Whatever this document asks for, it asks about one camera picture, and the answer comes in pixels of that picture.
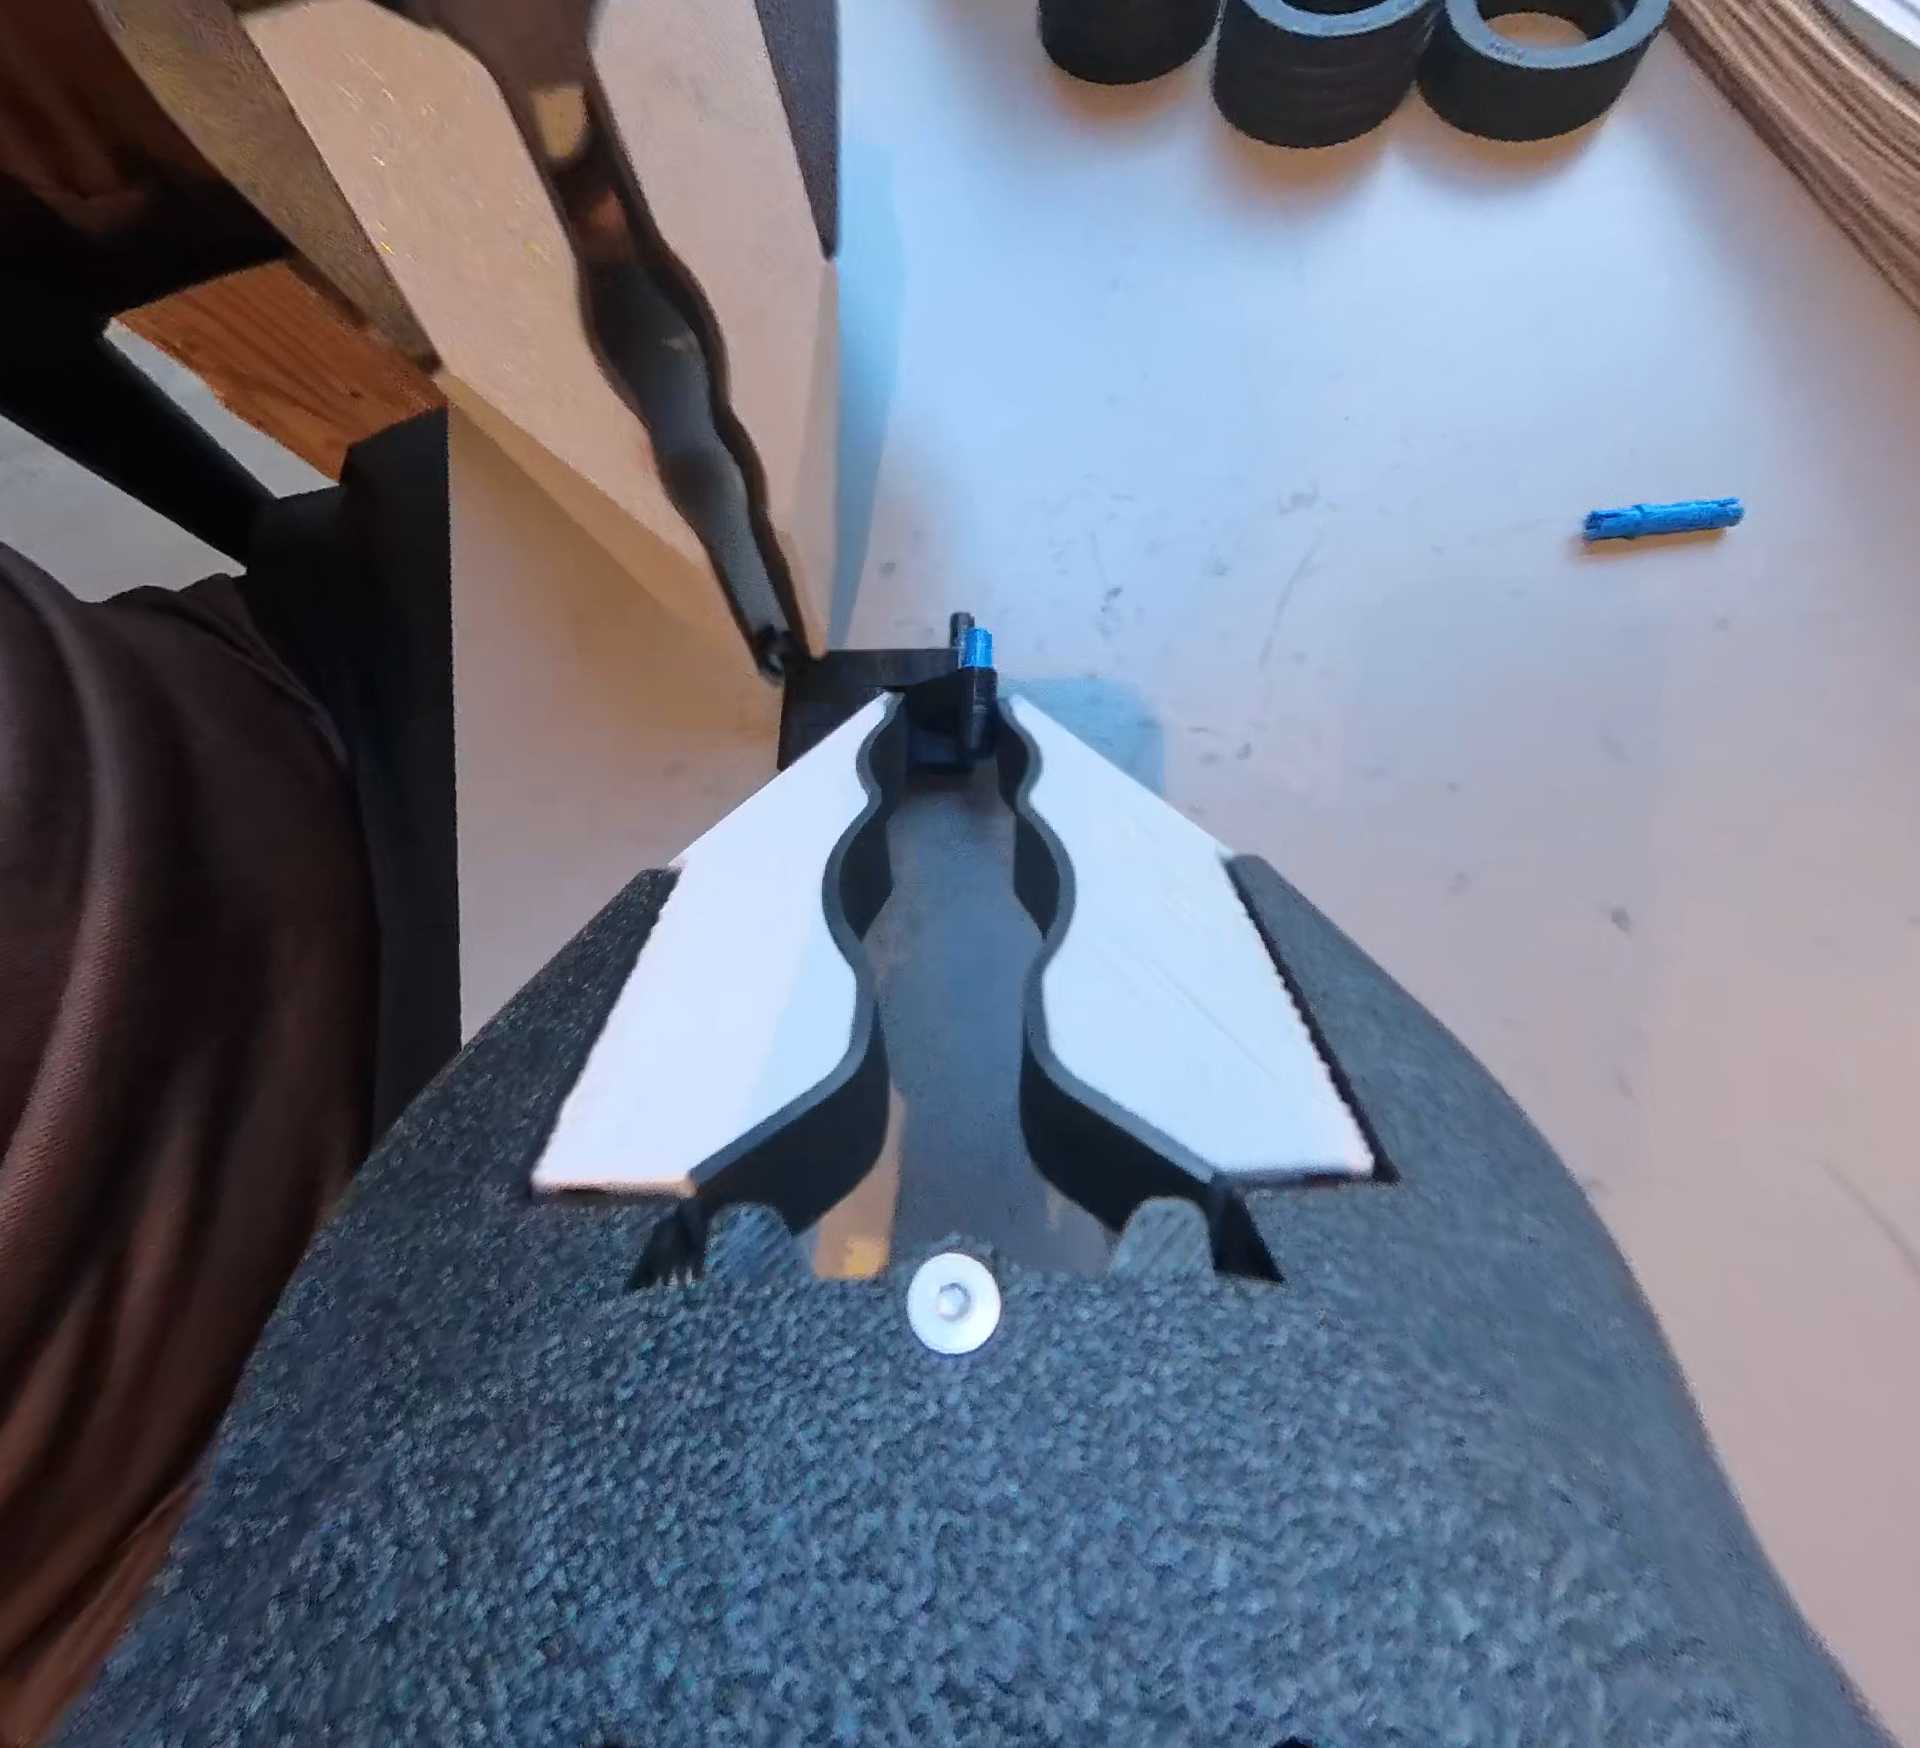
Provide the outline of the blue connector pin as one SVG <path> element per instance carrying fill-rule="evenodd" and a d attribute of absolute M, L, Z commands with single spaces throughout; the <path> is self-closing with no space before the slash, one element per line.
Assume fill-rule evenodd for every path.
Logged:
<path fill-rule="evenodd" d="M 1610 506 L 1583 515 L 1579 542 L 1608 546 L 1679 535 L 1720 535 L 1742 520 L 1744 506 L 1734 494 Z"/>

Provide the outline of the person's black trousers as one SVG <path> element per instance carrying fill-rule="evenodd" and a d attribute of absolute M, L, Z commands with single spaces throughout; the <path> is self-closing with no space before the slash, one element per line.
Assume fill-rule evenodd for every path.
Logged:
<path fill-rule="evenodd" d="M 378 1141 L 461 1045 L 448 410 L 260 510 L 244 589 L 346 753 L 377 931 Z"/>

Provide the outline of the black brick assembly with blue pins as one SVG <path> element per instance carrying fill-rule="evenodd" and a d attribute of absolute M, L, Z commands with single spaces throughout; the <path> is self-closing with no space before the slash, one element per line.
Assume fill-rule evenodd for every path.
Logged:
<path fill-rule="evenodd" d="M 943 647 L 804 656 L 784 679 L 776 769 L 786 771 L 868 703 L 899 698 L 907 769 L 959 774 L 996 744 L 996 640 L 973 613 L 949 619 Z"/>

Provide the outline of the person's left forearm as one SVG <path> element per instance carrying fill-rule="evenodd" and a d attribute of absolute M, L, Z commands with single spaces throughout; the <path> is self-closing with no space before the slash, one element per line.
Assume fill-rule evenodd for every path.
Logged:
<path fill-rule="evenodd" d="M 2 0 L 5 235 L 42 208 L 108 238 L 224 190 L 88 0 Z"/>

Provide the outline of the black office chair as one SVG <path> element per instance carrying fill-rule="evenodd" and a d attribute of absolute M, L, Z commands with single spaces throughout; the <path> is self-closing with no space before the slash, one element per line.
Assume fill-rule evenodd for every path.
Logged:
<path fill-rule="evenodd" d="M 90 235 L 6 182 L 5 419 L 234 561 L 269 486 L 108 339 L 114 324 L 331 478 L 356 444 L 445 406 L 247 203 L 206 196 Z"/>

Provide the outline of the open instruction booklet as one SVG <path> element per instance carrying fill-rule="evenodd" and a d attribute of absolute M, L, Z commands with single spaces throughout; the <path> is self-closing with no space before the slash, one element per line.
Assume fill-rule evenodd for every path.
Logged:
<path fill-rule="evenodd" d="M 1834 0 L 1673 0 L 1670 27 L 1820 210 L 1919 307 L 1919 95 Z"/>

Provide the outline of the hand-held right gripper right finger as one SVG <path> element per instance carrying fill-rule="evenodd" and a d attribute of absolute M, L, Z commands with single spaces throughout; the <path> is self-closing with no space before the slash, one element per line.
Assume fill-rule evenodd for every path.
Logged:
<path fill-rule="evenodd" d="M 1111 1233 L 1152 1199 L 1254 1238 L 1248 1197 L 1373 1181 L 1379 1151 L 1242 887 L 1243 861 L 1025 696 L 998 706 L 1023 978 L 1020 1121 Z"/>

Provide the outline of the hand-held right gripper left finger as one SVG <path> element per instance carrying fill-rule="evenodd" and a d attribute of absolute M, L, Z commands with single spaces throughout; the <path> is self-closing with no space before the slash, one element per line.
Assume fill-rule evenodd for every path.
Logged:
<path fill-rule="evenodd" d="M 888 1071 L 867 938 L 907 716 L 879 695 L 690 844 L 532 1167 L 541 1197 L 734 1204 L 813 1230 L 872 1171 Z"/>

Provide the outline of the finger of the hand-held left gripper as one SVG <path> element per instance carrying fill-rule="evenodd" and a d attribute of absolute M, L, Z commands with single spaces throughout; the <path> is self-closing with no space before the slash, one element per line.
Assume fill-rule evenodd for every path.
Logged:
<path fill-rule="evenodd" d="M 706 638 L 788 626 L 717 341 L 590 64 L 599 0 L 282 0 L 241 23 L 451 406 Z"/>
<path fill-rule="evenodd" d="M 837 573 L 837 269 L 756 0 L 599 0 L 590 64 L 649 226 L 717 341 L 809 653 Z"/>

